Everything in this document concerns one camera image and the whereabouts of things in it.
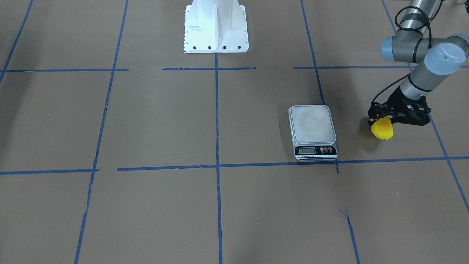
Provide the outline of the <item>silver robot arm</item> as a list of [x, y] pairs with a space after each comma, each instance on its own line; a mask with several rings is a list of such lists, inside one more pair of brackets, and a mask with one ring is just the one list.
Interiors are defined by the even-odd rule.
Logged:
[[380, 55], [394, 62], [414, 63], [416, 67], [397, 80], [398, 87], [386, 102], [372, 100], [368, 110], [370, 126], [386, 118], [391, 124], [427, 125], [431, 109], [426, 97], [467, 60], [468, 35], [433, 37], [431, 23], [442, 3], [412, 0], [395, 15], [397, 30], [383, 41]]

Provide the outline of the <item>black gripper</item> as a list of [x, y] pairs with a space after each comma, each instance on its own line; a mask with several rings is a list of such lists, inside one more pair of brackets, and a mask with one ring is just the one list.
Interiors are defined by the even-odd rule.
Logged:
[[420, 113], [420, 107], [418, 106], [421, 96], [416, 97], [416, 100], [409, 99], [404, 95], [401, 88], [392, 92], [387, 102], [385, 103], [384, 109], [369, 109], [368, 110], [368, 125], [373, 125], [377, 120], [392, 115], [414, 115]]

